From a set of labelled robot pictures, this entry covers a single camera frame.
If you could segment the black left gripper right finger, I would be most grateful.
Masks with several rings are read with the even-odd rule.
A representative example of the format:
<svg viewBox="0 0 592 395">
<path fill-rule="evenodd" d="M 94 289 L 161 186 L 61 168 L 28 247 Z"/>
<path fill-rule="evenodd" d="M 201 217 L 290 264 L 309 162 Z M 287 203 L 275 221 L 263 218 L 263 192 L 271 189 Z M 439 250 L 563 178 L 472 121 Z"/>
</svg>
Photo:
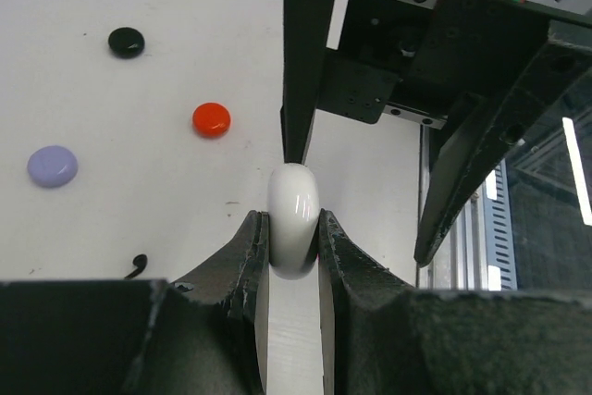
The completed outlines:
<svg viewBox="0 0 592 395">
<path fill-rule="evenodd" d="M 420 290 L 321 213 L 327 394 L 587 394 L 587 291 Z"/>
</svg>

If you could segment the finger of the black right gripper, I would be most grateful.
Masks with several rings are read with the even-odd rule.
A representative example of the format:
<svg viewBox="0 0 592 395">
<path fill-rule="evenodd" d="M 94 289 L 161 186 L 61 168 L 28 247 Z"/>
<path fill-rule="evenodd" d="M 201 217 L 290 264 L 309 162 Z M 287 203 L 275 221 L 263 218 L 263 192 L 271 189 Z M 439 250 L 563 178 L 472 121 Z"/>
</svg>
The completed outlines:
<svg viewBox="0 0 592 395">
<path fill-rule="evenodd" d="M 315 118 L 335 0 L 283 0 L 283 159 L 302 164 Z"/>
<path fill-rule="evenodd" d="M 525 132 L 591 68 L 591 45 L 549 39 L 448 139 L 430 174 L 414 260 L 433 259 L 455 218 Z"/>
</svg>

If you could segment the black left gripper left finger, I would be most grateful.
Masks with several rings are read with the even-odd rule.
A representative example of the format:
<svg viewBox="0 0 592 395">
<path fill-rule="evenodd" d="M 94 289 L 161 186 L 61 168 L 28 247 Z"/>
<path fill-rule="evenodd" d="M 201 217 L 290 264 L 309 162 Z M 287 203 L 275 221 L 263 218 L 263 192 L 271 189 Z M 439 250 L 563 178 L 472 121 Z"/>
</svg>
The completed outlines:
<svg viewBox="0 0 592 395">
<path fill-rule="evenodd" d="M 5 281 L 5 394 L 262 394 L 267 214 L 175 282 Z"/>
</svg>

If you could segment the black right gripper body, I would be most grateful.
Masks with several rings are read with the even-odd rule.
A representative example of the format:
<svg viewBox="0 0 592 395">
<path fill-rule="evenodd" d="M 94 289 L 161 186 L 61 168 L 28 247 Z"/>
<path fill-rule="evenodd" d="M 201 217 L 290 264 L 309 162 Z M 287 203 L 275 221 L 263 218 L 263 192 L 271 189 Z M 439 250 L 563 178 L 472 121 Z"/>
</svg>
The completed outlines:
<svg viewBox="0 0 592 395">
<path fill-rule="evenodd" d="M 523 70 L 552 22 L 591 29 L 528 0 L 348 0 L 321 107 L 369 124 L 391 109 L 443 126 L 460 96 L 490 98 Z"/>
</svg>

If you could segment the white earbud charging case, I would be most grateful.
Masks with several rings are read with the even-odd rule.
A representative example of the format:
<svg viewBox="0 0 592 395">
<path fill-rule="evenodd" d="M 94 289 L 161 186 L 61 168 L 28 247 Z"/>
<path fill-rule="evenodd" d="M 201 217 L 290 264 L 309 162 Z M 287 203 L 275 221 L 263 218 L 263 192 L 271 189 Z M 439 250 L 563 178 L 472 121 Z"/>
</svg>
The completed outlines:
<svg viewBox="0 0 592 395">
<path fill-rule="evenodd" d="M 269 260 L 283 279 L 305 277 L 318 253 L 320 201 L 315 175 L 302 164 L 276 168 L 268 182 Z"/>
</svg>

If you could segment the orange earbud charging case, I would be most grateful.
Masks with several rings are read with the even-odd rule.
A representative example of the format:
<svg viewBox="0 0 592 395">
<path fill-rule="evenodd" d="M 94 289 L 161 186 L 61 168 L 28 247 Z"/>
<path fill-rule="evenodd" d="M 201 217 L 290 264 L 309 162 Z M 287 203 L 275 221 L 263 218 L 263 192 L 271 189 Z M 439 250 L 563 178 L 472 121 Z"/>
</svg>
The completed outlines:
<svg viewBox="0 0 592 395">
<path fill-rule="evenodd" d="M 202 137 L 218 138 L 231 126 L 229 111 L 219 103 L 204 103 L 195 108 L 191 117 L 193 129 Z"/>
</svg>

